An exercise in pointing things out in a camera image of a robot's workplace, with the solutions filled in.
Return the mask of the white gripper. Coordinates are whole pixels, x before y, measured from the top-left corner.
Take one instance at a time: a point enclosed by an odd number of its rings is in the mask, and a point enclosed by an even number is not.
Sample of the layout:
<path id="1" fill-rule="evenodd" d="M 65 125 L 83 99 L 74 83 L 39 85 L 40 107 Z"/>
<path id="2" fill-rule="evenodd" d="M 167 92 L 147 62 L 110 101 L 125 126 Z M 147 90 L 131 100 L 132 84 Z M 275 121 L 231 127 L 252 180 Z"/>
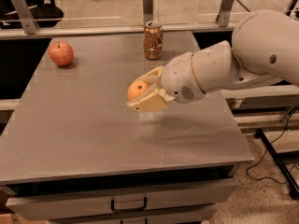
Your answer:
<path id="1" fill-rule="evenodd" d="M 163 89 L 154 89 L 142 95 L 127 106 L 136 113 L 147 113 L 167 108 L 172 101 L 187 104 L 202 99 L 205 93 L 200 89 L 192 68 L 193 54 L 186 52 L 172 59 L 164 68 L 158 66 L 139 77 L 148 85 L 161 85 Z"/>

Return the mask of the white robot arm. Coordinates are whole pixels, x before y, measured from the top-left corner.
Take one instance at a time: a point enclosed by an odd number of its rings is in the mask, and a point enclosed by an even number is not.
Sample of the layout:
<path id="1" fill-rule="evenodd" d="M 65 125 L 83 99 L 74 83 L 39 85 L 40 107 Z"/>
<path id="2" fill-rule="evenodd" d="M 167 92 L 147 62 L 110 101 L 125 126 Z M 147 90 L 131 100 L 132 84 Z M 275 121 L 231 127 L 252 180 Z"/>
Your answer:
<path id="1" fill-rule="evenodd" d="M 143 91 L 128 99 L 136 113 L 187 104 L 219 90 L 244 90 L 281 80 L 299 86 L 299 22 L 271 10 L 251 12 L 221 41 L 186 52 L 158 66 L 132 85 Z"/>

